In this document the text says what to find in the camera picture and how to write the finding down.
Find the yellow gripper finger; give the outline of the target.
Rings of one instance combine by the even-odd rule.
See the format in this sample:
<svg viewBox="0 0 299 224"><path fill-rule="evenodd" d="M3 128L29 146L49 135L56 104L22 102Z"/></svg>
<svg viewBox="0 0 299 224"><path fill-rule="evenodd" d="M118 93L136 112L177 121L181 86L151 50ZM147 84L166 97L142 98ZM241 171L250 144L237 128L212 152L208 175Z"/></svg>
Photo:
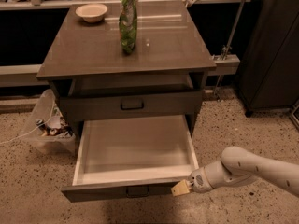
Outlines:
<svg viewBox="0 0 299 224"><path fill-rule="evenodd" d="M181 180L171 188L171 192L174 197L189 194L192 192L192 183L186 179Z"/></svg>

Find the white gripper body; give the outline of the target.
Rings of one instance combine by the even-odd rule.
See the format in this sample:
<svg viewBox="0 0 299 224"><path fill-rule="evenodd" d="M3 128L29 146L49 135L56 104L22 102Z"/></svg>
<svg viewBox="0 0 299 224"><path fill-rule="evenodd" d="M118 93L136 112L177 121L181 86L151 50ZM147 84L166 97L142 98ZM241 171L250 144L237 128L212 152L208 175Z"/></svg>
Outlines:
<svg viewBox="0 0 299 224"><path fill-rule="evenodd" d="M192 190L194 192L206 193L213 190L213 187L210 185L203 167L192 171L188 177L188 180L191 182Z"/></svg>

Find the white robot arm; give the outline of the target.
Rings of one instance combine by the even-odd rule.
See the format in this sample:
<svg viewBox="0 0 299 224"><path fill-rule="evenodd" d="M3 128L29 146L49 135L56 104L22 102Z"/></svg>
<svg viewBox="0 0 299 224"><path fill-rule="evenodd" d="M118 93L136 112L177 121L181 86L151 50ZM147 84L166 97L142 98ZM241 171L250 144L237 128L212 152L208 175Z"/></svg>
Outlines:
<svg viewBox="0 0 299 224"><path fill-rule="evenodd" d="M192 171L171 192L173 196L206 193L220 187L245 186L256 177L299 196L298 164L258 156L242 147L227 147L218 161Z"/></svg>

